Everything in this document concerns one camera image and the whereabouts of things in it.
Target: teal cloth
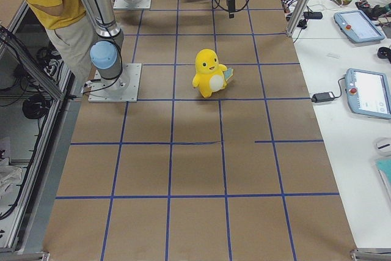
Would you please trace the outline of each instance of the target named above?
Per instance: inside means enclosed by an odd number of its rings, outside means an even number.
[[[391,159],[377,160],[376,166],[380,171],[383,171],[383,173],[388,178],[389,183],[391,183]]]

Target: yellow duck toy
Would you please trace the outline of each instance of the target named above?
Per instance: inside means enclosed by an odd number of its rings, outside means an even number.
[[[198,87],[203,98],[211,97],[213,92],[222,90],[227,85],[227,80],[232,76],[232,69],[229,69],[229,76],[224,74],[228,68],[219,64],[217,54],[211,49],[203,49],[195,57],[195,76],[193,87]]]

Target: toy's white belly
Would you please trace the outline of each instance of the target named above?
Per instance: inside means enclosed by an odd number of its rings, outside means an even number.
[[[218,90],[221,90],[223,85],[224,80],[221,75],[214,75],[209,80],[209,86],[212,92],[217,92]]]

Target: tablet screen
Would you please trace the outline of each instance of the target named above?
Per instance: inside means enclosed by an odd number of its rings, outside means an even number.
[[[366,20],[359,12],[343,13],[341,17],[346,24],[351,25],[351,30],[356,33],[358,38],[366,39],[379,37],[379,32],[373,28],[373,26]]]
[[[390,114],[383,76],[363,72],[355,72],[355,76],[359,109]]]

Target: computer mouse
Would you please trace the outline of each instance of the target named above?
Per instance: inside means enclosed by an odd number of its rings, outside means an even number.
[[[383,156],[391,156],[391,138],[379,138],[375,140],[375,149]]]

